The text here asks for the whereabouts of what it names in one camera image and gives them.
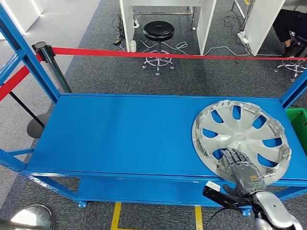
green crate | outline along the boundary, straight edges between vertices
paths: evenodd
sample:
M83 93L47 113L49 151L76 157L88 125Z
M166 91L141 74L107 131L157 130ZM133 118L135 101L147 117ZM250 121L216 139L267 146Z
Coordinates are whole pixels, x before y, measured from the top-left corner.
M307 112L304 108L287 109L286 114L291 122L304 152L307 155Z

white desk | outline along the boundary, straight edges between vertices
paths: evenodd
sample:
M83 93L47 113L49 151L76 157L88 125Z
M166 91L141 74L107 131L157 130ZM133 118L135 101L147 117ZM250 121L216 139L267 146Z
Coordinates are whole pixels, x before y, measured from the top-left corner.
M283 6L306 4L307 0L256 0L247 18L245 37L256 56Z
M198 6L200 14L198 20L197 34L200 53L205 51L206 42L216 7L216 0L119 0L120 12L125 29L125 38L128 52L129 44L135 33L133 6Z

black trousers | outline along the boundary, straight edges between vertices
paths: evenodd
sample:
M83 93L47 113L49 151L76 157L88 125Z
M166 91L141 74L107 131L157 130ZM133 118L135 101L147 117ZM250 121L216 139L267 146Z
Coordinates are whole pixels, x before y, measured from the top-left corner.
M281 10L273 24L276 35L281 42L290 40L290 31L304 36L306 34L307 25L302 24L302 16L304 13L298 11Z

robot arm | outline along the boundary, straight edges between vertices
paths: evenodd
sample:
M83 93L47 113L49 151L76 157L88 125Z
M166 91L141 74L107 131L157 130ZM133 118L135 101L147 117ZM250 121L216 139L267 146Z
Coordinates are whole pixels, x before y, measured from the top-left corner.
M239 210L251 205L255 213L256 230L302 230L280 199L265 191L265 183L260 172L246 154L231 148L222 152L229 163L236 187L232 189L224 184L222 187L228 194L223 194L219 185L208 182L203 195L225 208Z

white label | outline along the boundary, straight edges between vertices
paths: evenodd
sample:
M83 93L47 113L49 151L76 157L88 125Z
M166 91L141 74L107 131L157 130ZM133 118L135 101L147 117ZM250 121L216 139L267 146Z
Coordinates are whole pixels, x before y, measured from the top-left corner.
M214 190L218 191L218 192L219 192L221 190L221 186L219 186L218 184L216 184L216 183L213 183L212 181L208 181L206 184L206 186L208 186L209 188L214 189Z

